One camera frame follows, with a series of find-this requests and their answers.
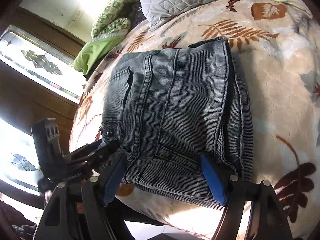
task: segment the bed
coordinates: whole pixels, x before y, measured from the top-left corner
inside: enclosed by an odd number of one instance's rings
[[[185,48],[228,39],[245,72],[252,107],[252,181],[268,179],[285,206],[293,238],[305,239],[320,219],[320,27],[302,0],[217,0],[149,31],[141,22],[89,78],[74,117],[70,151],[101,138],[106,76],[125,53]],[[117,198],[155,220],[211,239],[222,211],[121,184]],[[237,239],[243,239],[250,204]]]

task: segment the green blanket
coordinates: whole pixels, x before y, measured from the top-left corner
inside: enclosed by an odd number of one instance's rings
[[[84,45],[73,62],[73,67],[87,75],[94,62],[118,45],[127,35],[131,21],[124,5],[137,0],[109,0],[104,11],[93,24],[92,41]]]

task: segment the brown leaf print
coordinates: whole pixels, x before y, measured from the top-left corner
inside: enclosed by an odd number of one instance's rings
[[[320,85],[316,82],[315,87],[313,88],[313,94],[317,94],[317,99],[320,97]]]
[[[146,32],[140,33],[138,36],[136,36],[133,40],[133,42],[130,44],[128,48],[128,52],[133,52],[137,48],[139,48],[145,41],[149,40],[152,36],[146,38],[145,37]]]
[[[81,96],[81,98],[80,98],[79,104],[78,104],[78,108],[81,106],[83,100],[85,100],[85,98],[87,97],[87,95],[88,95],[87,93],[84,93],[84,92],[83,92],[83,94],[82,94],[82,96]]]
[[[93,78],[92,87],[95,86],[95,84],[98,82],[98,80],[101,78],[101,76],[102,76],[102,73],[98,73],[98,74]]]
[[[133,190],[134,185],[121,183],[120,187],[117,190],[116,196],[127,197],[133,192]]]
[[[89,108],[92,104],[92,97],[89,96],[86,99],[82,101],[82,105],[80,106],[80,117],[79,122],[82,121],[82,119],[85,117],[85,115],[88,113]]]
[[[239,52],[241,52],[243,44],[250,44],[250,41],[260,41],[259,38],[270,41],[269,38],[275,39],[279,35],[279,33],[272,34],[261,29],[247,28],[231,19],[223,20],[213,25],[199,26],[208,26],[201,36],[204,40],[215,37],[228,39],[230,47],[237,46]]]
[[[182,40],[183,36],[179,36],[178,38],[175,38],[173,41],[170,42],[169,45],[167,45],[167,43],[165,43],[164,45],[162,45],[163,49],[174,49],[177,44]]]
[[[106,58],[116,59],[120,56],[121,52],[123,51],[123,48],[116,50],[114,53],[110,52],[108,53]]]
[[[291,223],[295,223],[298,216],[298,206],[305,208],[308,198],[303,192],[310,192],[314,188],[314,183],[310,178],[306,178],[316,172],[313,163],[299,164],[299,159],[292,145],[283,137],[276,135],[294,154],[297,161],[297,168],[282,177],[274,186],[274,189],[281,189],[277,196],[284,206]]]
[[[238,1],[240,0],[228,0],[228,5],[226,6],[226,8],[228,8],[231,12],[236,12],[235,4]]]
[[[101,127],[99,128],[99,131],[98,131],[98,133],[97,133],[97,135],[96,135],[96,137],[95,137],[95,139],[94,139],[94,141],[96,142],[96,141],[99,141],[100,139],[102,138],[102,135],[101,135]]]
[[[287,8],[283,4],[273,5],[269,2],[254,3],[251,7],[251,14],[255,21],[261,19],[279,19],[285,16]]]

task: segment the fern leaf print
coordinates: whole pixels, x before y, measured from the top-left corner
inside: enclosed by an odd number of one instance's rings
[[[135,37],[134,41],[130,44],[128,48],[128,52],[133,52],[137,48],[139,48],[145,41],[149,40],[152,36],[146,38],[146,32],[140,33],[138,36]]]
[[[171,41],[169,45],[167,43],[162,45],[162,48],[163,49],[174,49],[182,39],[183,39],[183,36],[179,36],[179,37],[173,39],[173,41]]]
[[[305,208],[308,204],[306,192],[314,188],[311,178],[306,176],[316,172],[316,166],[313,163],[299,163],[298,155],[292,145],[283,137],[277,135],[276,138],[283,142],[293,153],[297,161],[297,168],[283,176],[274,186],[278,190],[277,196],[284,206],[284,210],[291,223],[295,223],[298,216],[299,206]]]
[[[213,25],[203,24],[199,26],[207,27],[201,36],[204,40],[215,37],[228,39],[230,47],[236,46],[239,52],[241,52],[243,44],[250,44],[251,41],[260,41],[260,39],[270,42],[270,38],[275,39],[279,35],[279,33],[273,34],[261,29],[248,28],[231,19],[223,20]]]
[[[235,4],[240,0],[228,0],[228,5],[226,6],[227,9],[229,9],[231,12],[236,12]]]

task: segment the metal button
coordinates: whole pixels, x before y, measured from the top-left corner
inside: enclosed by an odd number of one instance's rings
[[[236,176],[236,175],[231,175],[230,176],[230,180],[232,180],[232,181],[238,181],[238,176]]]
[[[97,176],[92,176],[90,179],[89,179],[89,181],[90,182],[96,182],[96,181],[98,181],[98,177]]]
[[[265,180],[263,181],[263,184],[264,184],[265,186],[270,186],[270,185],[271,185],[270,181],[267,180],[267,179],[265,179]]]
[[[63,188],[65,185],[66,185],[65,182],[60,182],[60,183],[58,183],[57,187],[58,188]]]
[[[109,135],[110,137],[113,136],[114,134],[115,134],[115,131],[113,129],[107,130],[107,135]]]

